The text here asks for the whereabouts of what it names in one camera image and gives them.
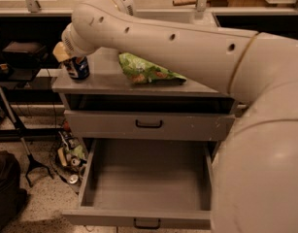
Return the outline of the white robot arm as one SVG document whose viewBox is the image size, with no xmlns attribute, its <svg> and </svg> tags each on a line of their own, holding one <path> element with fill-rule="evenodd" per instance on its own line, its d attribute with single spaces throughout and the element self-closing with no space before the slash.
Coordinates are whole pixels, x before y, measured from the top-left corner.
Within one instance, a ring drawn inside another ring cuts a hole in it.
<svg viewBox="0 0 298 233">
<path fill-rule="evenodd" d="M 298 40 L 86 0 L 54 83 L 88 163 L 75 224 L 298 233 Z"/>
</svg>

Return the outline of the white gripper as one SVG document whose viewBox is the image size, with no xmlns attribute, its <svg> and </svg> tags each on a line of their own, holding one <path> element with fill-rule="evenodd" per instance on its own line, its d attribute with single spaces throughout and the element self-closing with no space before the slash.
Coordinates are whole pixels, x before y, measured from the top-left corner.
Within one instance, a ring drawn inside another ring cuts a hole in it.
<svg viewBox="0 0 298 233">
<path fill-rule="evenodd" d="M 88 56 L 97 50 L 96 47 L 77 33 L 72 23 L 69 23 L 64 29 L 61 39 L 63 43 L 58 42 L 52 51 L 58 62 L 69 59 L 70 55 L 72 57 Z"/>
</svg>

